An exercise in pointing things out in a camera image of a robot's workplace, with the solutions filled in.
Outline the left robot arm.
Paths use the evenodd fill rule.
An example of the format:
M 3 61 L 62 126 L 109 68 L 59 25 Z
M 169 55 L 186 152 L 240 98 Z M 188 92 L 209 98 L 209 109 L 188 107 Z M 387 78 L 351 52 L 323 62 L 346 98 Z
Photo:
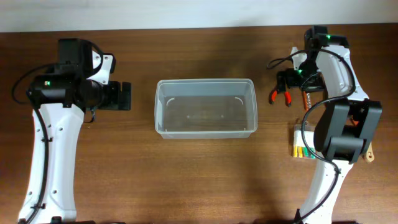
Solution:
M 87 112 L 129 111 L 132 85 L 109 79 L 115 56 L 85 39 L 60 39 L 58 60 L 27 89 L 34 119 L 29 184 L 18 223 L 74 223 L 76 147 Z

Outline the orange socket bit rail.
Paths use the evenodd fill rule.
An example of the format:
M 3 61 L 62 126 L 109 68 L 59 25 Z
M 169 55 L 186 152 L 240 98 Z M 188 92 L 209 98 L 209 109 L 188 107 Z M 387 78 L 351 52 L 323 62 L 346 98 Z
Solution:
M 304 109 L 305 111 L 308 111 L 312 107 L 310 93 L 303 91 L 302 96 L 303 96 Z

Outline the red handled small cutters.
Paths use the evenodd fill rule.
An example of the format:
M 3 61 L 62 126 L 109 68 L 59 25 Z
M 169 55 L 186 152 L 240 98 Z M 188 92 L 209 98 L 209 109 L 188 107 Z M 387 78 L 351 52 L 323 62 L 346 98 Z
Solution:
M 283 94 L 284 95 L 285 105 L 290 107 L 291 104 L 292 104 L 292 98 L 291 98 L 290 93 L 287 92 L 287 91 L 281 91 L 281 90 L 277 90 L 277 89 L 271 91 L 271 97 L 269 98 L 269 103 L 271 105 L 273 105 L 275 103 L 275 98 L 276 98 L 276 96 L 278 94 Z

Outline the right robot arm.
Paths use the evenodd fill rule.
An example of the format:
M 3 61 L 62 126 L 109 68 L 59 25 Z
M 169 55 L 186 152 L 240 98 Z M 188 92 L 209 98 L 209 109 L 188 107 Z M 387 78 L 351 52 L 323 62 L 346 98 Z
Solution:
M 269 103 L 288 90 L 309 94 L 324 91 L 324 100 L 308 105 L 301 125 L 294 132 L 294 155 L 317 161 L 307 199 L 297 209 L 294 223 L 331 223 L 336 199 L 344 179 L 360 157 L 366 157 L 378 126 L 382 105 L 364 92 L 354 73 L 346 37 L 331 35 L 325 26 L 313 26 L 304 34 L 305 48 L 267 65 L 272 69 L 284 61 L 292 68 L 277 73 L 277 84 Z

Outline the clear plastic container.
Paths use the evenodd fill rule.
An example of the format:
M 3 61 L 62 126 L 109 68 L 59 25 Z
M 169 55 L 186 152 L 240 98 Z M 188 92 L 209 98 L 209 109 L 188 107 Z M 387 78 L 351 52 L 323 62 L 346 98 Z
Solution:
M 248 138 L 257 131 L 257 100 L 248 78 L 161 80 L 155 130 L 164 139 Z

